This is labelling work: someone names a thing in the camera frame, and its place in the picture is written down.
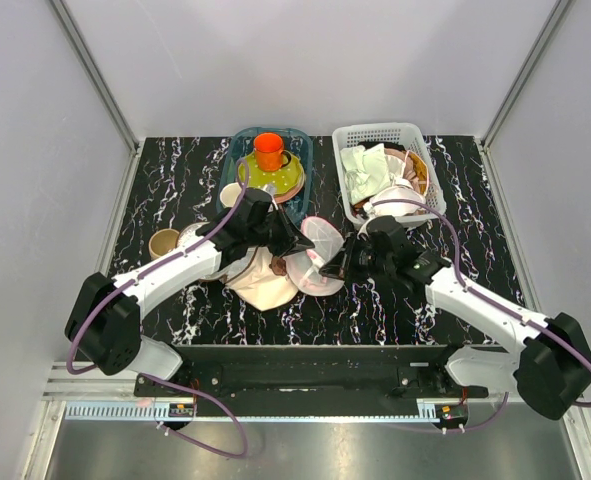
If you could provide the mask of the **white pink mesh laundry bag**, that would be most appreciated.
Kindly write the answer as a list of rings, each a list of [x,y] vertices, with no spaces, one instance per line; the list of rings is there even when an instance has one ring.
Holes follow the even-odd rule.
[[[337,293],[343,282],[323,276],[320,269],[343,246],[341,233],[327,220],[317,216],[305,218],[301,232],[314,243],[314,247],[286,258],[289,278],[300,292],[309,296],[324,297]]]

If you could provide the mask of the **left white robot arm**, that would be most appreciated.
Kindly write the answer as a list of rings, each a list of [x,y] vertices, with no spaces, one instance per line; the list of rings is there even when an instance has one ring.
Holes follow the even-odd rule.
[[[82,353],[107,376],[130,370],[156,377],[168,395],[183,394],[191,372],[176,349],[142,333],[142,320],[185,287],[225,272],[252,248],[287,257],[313,246],[267,192],[246,190],[185,245],[125,274],[96,272],[84,280],[65,327],[71,343],[68,372],[83,374],[73,365]]]

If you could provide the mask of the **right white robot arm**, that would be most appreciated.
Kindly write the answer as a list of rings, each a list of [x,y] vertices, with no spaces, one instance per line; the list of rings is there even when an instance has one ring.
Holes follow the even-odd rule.
[[[451,260],[410,243],[391,216],[351,234],[320,269],[324,277],[353,283],[384,280],[485,333],[500,351],[456,348],[429,371],[441,396],[462,387],[519,397],[541,416],[558,420],[573,406],[591,408],[591,350],[579,322],[521,307],[465,277]]]

